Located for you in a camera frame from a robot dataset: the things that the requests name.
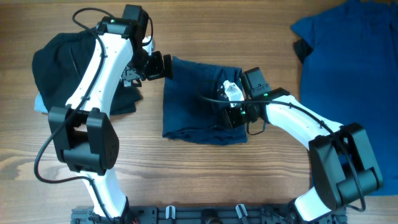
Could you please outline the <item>navy blue shorts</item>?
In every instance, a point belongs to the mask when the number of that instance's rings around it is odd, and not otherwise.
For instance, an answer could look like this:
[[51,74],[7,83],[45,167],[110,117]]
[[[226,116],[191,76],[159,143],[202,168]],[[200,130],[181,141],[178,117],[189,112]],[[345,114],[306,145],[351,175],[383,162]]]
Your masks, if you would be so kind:
[[162,136],[198,144],[230,145],[248,141],[243,125],[225,128],[218,104],[200,98],[219,100],[217,89],[228,80],[241,86],[242,69],[172,59],[173,79],[166,79],[163,100]]

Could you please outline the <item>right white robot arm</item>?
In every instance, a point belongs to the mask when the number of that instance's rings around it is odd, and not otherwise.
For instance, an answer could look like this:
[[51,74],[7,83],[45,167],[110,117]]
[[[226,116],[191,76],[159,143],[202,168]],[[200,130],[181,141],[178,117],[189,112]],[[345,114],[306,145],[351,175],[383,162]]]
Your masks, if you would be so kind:
[[239,83],[225,80],[220,96],[229,104],[223,111],[230,129],[263,120],[283,129],[309,153],[313,187],[279,208],[262,209],[269,222],[336,223],[337,213],[383,186],[383,178],[366,130],[358,123],[343,125],[301,105],[283,88],[272,90],[261,70],[253,68],[239,76]]

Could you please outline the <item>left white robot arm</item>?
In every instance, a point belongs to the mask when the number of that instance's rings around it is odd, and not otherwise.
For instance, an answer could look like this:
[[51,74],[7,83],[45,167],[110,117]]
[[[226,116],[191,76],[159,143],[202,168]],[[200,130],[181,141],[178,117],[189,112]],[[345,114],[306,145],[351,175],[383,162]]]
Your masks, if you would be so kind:
[[85,183],[94,203],[89,218],[95,223],[133,219],[114,169],[119,139],[109,117],[121,80],[173,77],[171,56],[155,51],[153,38],[145,37],[152,26],[141,6],[128,4],[121,17],[103,17],[92,32],[95,49],[80,84],[65,106],[49,112],[49,141],[58,160]]

